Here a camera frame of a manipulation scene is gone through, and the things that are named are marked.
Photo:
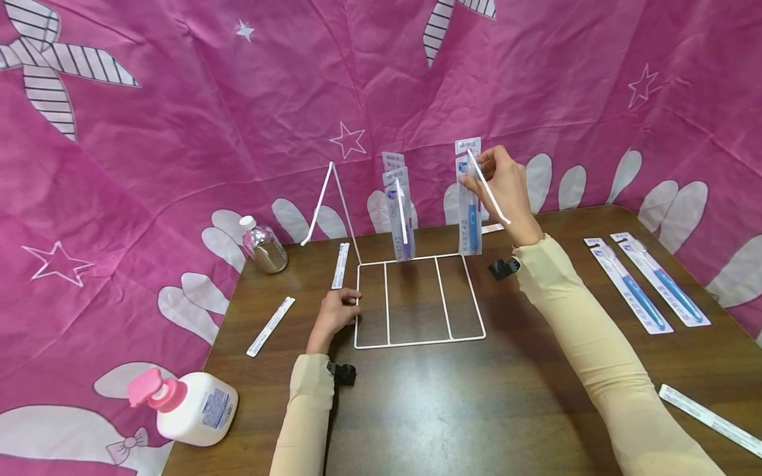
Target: pink fabric backdrop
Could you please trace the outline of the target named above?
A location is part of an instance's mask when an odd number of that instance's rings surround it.
[[[4,1],[2,474],[158,474],[126,384],[202,367],[239,214],[303,238],[335,161],[382,232],[381,151],[435,226],[453,141],[505,144],[537,211],[631,209],[760,333],[762,5],[463,3]]]

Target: toothbrush package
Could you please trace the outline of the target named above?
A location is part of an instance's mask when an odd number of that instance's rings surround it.
[[[412,206],[408,168],[401,167],[383,174],[386,210],[392,226],[394,255],[397,261],[410,261],[415,257]]]
[[[385,172],[394,171],[405,166],[405,156],[402,154],[381,152],[381,160],[383,160],[383,171]]]
[[[458,190],[458,252],[464,256],[482,254],[482,212],[479,197],[460,183],[463,177],[479,180],[474,164],[468,156],[468,150],[474,157],[482,153],[482,140],[479,137],[455,141],[455,180]]]
[[[614,250],[602,238],[585,238],[584,242],[624,300],[627,301],[632,312],[643,324],[646,332],[649,334],[674,332],[672,326],[664,319],[651,299],[645,295],[627,268],[616,257]]]
[[[709,318],[678,286],[672,276],[664,271],[640,241],[635,240],[630,233],[614,233],[611,238],[619,243],[627,257],[638,267],[648,282],[656,288],[683,324],[688,327],[712,325]]]

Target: white lotion bottle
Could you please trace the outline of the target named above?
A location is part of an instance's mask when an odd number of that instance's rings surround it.
[[[228,433],[239,398],[233,387],[208,373],[163,379],[157,368],[135,377],[127,396],[131,407],[147,402],[157,411],[162,436],[194,446],[214,445]]]

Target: white wire stand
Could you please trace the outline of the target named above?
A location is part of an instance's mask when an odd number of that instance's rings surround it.
[[[469,154],[469,157],[472,159],[472,161],[475,164],[475,159],[473,158],[472,154]],[[320,197],[318,198],[318,205],[315,207],[315,212],[312,214],[312,223],[310,223],[309,230],[307,232],[307,236],[302,240],[302,246],[309,243],[310,239],[312,238],[312,232],[315,230],[315,224],[317,223],[318,219],[318,213],[320,211],[320,206],[323,203],[323,197],[325,196],[325,189],[328,187],[328,181],[331,178],[331,171],[334,173],[334,177],[336,178],[336,186],[338,187],[338,193],[339,197],[341,198],[341,204],[344,206],[344,214],[347,216],[347,224],[349,225],[349,232],[352,235],[352,242],[354,243],[354,251],[357,254],[357,262],[359,263],[357,265],[357,290],[360,290],[360,270],[363,267],[368,266],[383,266],[383,284],[384,284],[384,296],[385,296],[385,303],[386,303],[386,343],[378,344],[378,345],[357,345],[357,335],[359,334],[360,330],[360,319],[357,319],[354,322],[354,348],[358,350],[365,350],[365,349],[388,349],[392,347],[411,347],[411,346],[424,346],[428,345],[430,343],[450,343],[450,342],[467,342],[470,340],[481,340],[487,337],[487,331],[484,328],[484,320],[482,319],[482,312],[479,310],[479,303],[476,301],[476,294],[474,293],[474,286],[473,282],[471,281],[471,274],[469,272],[468,264],[466,263],[466,257],[459,253],[451,253],[451,254],[437,254],[433,256],[422,256],[422,257],[415,257],[412,259],[412,261],[423,261],[423,260],[434,260],[434,266],[437,269],[437,281],[439,282],[439,292],[442,296],[442,308],[444,310],[444,320],[447,323],[447,339],[439,339],[439,340],[423,340],[423,341],[417,341],[417,342],[400,342],[400,343],[393,343],[391,339],[391,324],[389,319],[389,280],[386,273],[386,265],[391,263],[396,263],[395,260],[389,260],[389,261],[377,261],[374,263],[363,263],[362,259],[360,258],[360,249],[357,247],[357,239],[354,235],[354,230],[352,228],[352,220],[349,217],[349,212],[347,211],[347,202],[344,199],[344,191],[341,189],[341,182],[338,178],[338,172],[336,170],[336,166],[333,162],[328,164],[328,171],[325,174],[325,181],[323,182],[323,188],[320,190]],[[489,185],[487,184],[486,180],[484,179],[484,176],[481,174],[481,171],[479,171],[479,180],[482,181],[482,183],[485,185],[487,190],[489,191],[489,198],[492,201],[492,205],[495,207],[495,209],[498,211],[498,216],[500,216],[502,219],[504,218],[502,210],[500,210],[500,206],[495,201],[495,198],[492,196],[492,192],[489,190]],[[405,215],[404,211],[402,210],[402,207],[400,206],[400,219],[402,220],[402,229],[405,230]],[[450,314],[447,312],[447,301],[444,297],[444,287],[442,286],[442,275],[439,270],[439,259],[442,258],[449,258],[449,257],[455,257],[460,256],[461,261],[463,262],[463,269],[466,271],[466,278],[469,281],[469,289],[471,290],[471,297],[474,301],[474,307],[476,309],[476,316],[479,318],[479,326],[482,329],[482,333],[477,336],[472,337],[454,337],[453,336],[453,329],[450,325]]]

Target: hand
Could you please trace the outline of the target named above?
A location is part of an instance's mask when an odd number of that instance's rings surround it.
[[[349,288],[328,291],[309,335],[306,353],[328,353],[334,335],[345,325],[353,324],[360,315],[357,300],[361,297],[363,295],[359,291]]]
[[[535,220],[529,204],[527,169],[517,164],[502,145],[484,152],[476,161],[482,166],[484,178],[500,209],[511,221],[510,225],[503,225],[513,238],[514,246],[535,244],[542,240],[543,230]],[[490,215],[498,216],[484,184],[477,177],[464,177],[462,183],[479,196]]]

